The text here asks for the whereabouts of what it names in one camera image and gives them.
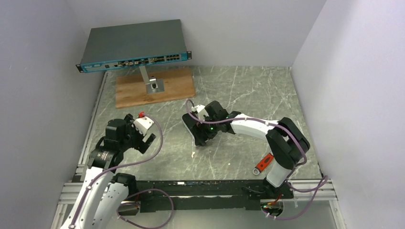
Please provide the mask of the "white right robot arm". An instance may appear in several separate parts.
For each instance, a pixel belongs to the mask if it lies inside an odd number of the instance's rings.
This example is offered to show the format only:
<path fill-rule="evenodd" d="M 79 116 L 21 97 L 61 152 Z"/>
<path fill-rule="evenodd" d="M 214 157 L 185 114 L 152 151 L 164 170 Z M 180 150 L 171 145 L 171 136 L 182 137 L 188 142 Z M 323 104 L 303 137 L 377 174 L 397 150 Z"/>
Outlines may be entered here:
<path fill-rule="evenodd" d="M 307 161 L 310 143 L 288 117 L 278 121 L 250 117 L 238 111 L 227 112 L 218 101 L 192 105 L 187 115 L 196 145 L 202 146 L 221 131 L 242 134 L 267 141 L 273 156 L 271 169 L 264 179 L 271 188 L 279 188 L 294 169 Z"/>

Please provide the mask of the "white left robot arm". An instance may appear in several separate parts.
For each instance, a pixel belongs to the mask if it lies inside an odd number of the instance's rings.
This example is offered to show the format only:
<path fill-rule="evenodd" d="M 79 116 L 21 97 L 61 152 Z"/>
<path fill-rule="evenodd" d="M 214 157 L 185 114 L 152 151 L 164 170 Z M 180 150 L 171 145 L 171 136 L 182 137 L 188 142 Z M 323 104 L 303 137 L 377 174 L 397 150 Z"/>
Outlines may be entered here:
<path fill-rule="evenodd" d="M 85 178 L 63 229 L 104 229 L 121 202 L 137 192 L 134 175 L 117 173 L 124 153 L 133 148 L 144 154 L 155 140 L 152 117 L 139 113 L 108 121 L 105 134 L 89 154 Z"/>

